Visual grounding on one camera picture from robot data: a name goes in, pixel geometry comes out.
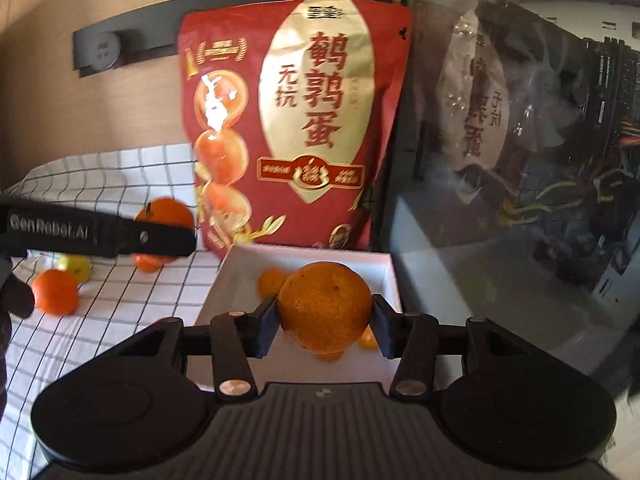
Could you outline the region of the dark gloved left hand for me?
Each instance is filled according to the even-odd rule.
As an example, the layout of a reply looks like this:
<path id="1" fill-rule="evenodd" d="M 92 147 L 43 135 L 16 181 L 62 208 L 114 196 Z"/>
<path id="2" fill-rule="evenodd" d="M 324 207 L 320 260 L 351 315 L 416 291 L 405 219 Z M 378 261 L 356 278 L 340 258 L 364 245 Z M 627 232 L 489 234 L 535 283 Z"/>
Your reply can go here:
<path id="1" fill-rule="evenodd" d="M 12 336 L 11 316 L 29 318 L 35 310 L 35 297 L 29 284 L 13 273 L 13 263 L 6 254 L 0 263 L 0 417 L 8 402 L 8 378 L 6 377 L 6 352 Z"/>

